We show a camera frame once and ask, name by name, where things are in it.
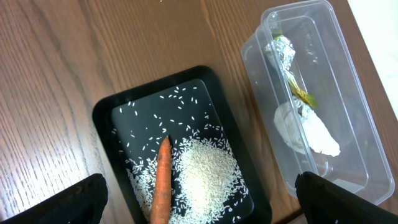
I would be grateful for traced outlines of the orange carrot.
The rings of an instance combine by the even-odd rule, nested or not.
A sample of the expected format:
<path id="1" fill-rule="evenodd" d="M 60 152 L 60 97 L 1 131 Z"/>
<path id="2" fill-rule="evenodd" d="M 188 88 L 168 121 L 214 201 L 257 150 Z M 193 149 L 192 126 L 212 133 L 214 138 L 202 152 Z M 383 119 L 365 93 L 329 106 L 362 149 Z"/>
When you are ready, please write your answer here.
<path id="1" fill-rule="evenodd" d="M 155 176 L 155 189 L 150 210 L 151 224 L 168 224 L 172 199 L 171 144 L 166 136 L 160 145 Z"/>

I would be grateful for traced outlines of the white rice pile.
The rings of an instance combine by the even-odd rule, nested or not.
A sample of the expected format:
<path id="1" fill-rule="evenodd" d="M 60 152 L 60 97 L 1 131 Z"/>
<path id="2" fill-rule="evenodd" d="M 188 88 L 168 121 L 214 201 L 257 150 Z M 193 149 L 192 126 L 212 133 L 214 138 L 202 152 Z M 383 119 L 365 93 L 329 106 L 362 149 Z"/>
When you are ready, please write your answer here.
<path id="1" fill-rule="evenodd" d="M 206 87 L 183 84 L 111 112 L 134 196 L 150 218 L 158 154 L 171 145 L 171 223 L 218 223 L 248 195 Z"/>

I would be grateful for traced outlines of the green foil snack wrapper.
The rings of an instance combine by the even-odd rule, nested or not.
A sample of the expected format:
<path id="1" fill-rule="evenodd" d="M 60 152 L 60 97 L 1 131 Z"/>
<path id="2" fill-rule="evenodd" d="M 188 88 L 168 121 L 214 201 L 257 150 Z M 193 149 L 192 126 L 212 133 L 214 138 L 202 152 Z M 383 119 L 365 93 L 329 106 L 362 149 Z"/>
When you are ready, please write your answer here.
<path id="1" fill-rule="evenodd" d="M 294 73 L 291 71 L 295 57 L 295 49 L 291 40 L 283 34 L 277 34 L 274 37 L 274 45 L 276 54 L 279 56 L 280 65 L 282 66 L 282 74 L 287 79 L 291 94 L 310 107 L 317 108 L 318 102 L 315 95 L 309 94 L 305 90 L 301 89 L 295 79 Z"/>

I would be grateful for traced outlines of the white tissue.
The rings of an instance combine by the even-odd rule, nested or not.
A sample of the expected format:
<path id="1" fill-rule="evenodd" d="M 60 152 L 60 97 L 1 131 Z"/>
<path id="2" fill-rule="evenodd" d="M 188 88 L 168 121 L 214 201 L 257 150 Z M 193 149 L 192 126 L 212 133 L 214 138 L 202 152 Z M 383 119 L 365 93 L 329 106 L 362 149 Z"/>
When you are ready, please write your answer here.
<path id="1" fill-rule="evenodd" d="M 295 114 L 297 114 L 310 149 L 327 156 L 338 156 L 341 152 L 340 146 L 332 138 L 323 121 L 301 99 L 294 96 L 293 101 L 297 110 L 292 111 L 290 103 L 285 102 L 274 114 L 275 127 L 288 147 L 305 154 L 305 146 L 300 138 L 301 132 L 295 125 Z"/>

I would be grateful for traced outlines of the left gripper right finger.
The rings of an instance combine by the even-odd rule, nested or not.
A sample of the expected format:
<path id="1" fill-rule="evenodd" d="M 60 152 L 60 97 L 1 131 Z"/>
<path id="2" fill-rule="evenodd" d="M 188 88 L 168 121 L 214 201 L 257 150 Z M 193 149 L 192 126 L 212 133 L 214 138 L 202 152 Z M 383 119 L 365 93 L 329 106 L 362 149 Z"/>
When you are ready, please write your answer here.
<path id="1" fill-rule="evenodd" d="M 299 174 L 295 188 L 309 224 L 397 223 L 397 215 L 312 172 Z"/>

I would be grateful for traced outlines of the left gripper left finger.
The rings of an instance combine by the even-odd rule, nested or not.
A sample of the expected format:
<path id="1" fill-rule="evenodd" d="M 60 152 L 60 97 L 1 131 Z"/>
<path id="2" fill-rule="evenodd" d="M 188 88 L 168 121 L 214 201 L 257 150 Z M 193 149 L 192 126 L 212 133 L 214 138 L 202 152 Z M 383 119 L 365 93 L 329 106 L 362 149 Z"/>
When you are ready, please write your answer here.
<path id="1" fill-rule="evenodd" d="M 106 179 L 93 174 L 2 224 L 99 224 L 108 201 Z"/>

